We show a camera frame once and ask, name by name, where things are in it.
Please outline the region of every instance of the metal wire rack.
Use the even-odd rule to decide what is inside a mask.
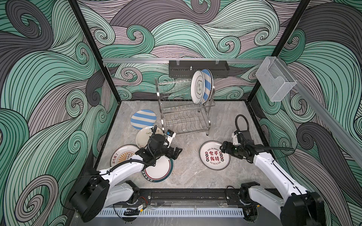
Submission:
[[[191,101],[191,79],[161,83],[155,79],[155,84],[163,133],[170,129],[177,135],[204,131],[209,135],[214,92],[208,102],[196,105]]]

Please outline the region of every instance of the wall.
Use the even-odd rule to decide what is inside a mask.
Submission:
[[[280,57],[298,80],[360,145],[362,2],[335,1],[309,6]],[[262,88],[252,107],[278,162],[325,200],[327,225],[361,225],[362,169],[298,93],[271,103]]]
[[[65,225],[117,102],[67,0],[1,1],[0,29],[1,225]]]
[[[103,57],[264,58],[299,1],[78,0]],[[230,65],[215,79],[215,99],[247,99],[257,65]],[[108,64],[122,99],[156,99],[167,64]],[[166,92],[178,90],[169,88]]]

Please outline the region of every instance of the dish rack upper shelf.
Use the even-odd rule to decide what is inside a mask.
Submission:
[[[161,83],[155,79],[155,84],[163,133],[170,129],[177,135],[203,131],[209,134],[210,109],[215,106],[214,94],[208,102],[196,105],[191,100],[191,79]]]

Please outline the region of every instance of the blue and white striped plate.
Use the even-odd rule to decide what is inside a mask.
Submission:
[[[201,100],[201,104],[203,104],[203,103],[206,103],[207,101],[209,101],[211,98],[213,78],[212,78],[211,72],[208,69],[203,69],[203,70],[201,70],[201,72],[204,75],[204,79],[205,79],[205,91],[204,91],[204,95]]]
[[[154,125],[156,119],[156,114],[153,111],[143,109],[132,115],[131,125],[136,129],[143,129],[146,126]]]

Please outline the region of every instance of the robotic arm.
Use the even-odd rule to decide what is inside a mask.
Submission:
[[[250,132],[239,130],[237,118],[235,120],[237,131],[232,134],[233,143],[224,141],[221,151],[255,164],[267,175],[282,196],[281,199],[262,188],[258,183],[250,182],[241,185],[240,199],[242,202],[246,205],[253,201],[261,204],[276,215],[283,226],[324,226],[323,198],[318,193],[309,192],[300,185],[271,155],[271,149],[288,148],[254,145]]]
[[[182,149],[170,147],[176,134],[169,130],[166,139],[163,135],[155,134],[156,130],[157,126],[153,128],[146,148],[136,151],[131,159],[104,170],[91,169],[75,184],[70,192],[69,202],[84,222],[93,219],[103,207],[122,201],[130,204],[136,202],[139,188],[132,181],[125,181],[117,186],[128,176],[155,165],[156,159],[161,156],[177,159]]]

